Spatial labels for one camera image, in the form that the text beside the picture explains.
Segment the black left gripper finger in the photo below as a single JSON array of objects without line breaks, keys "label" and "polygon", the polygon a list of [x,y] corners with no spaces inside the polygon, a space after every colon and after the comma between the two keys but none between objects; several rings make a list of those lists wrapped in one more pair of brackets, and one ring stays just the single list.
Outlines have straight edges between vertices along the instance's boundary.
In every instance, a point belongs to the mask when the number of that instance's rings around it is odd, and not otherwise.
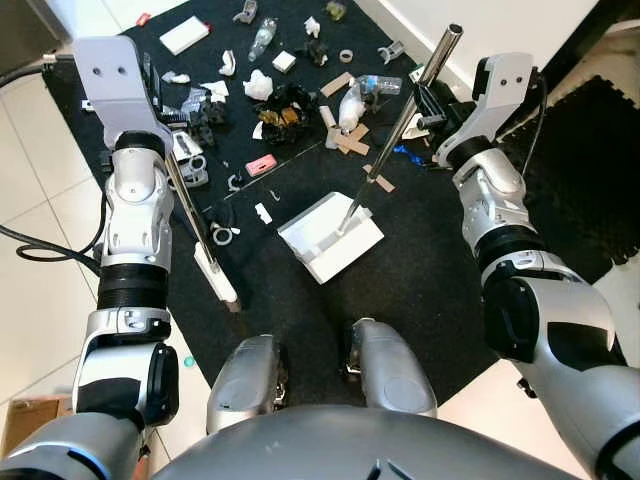
[{"label": "black left gripper finger", "polygon": [[152,108],[164,109],[164,81],[148,52],[142,52],[142,77]]}]

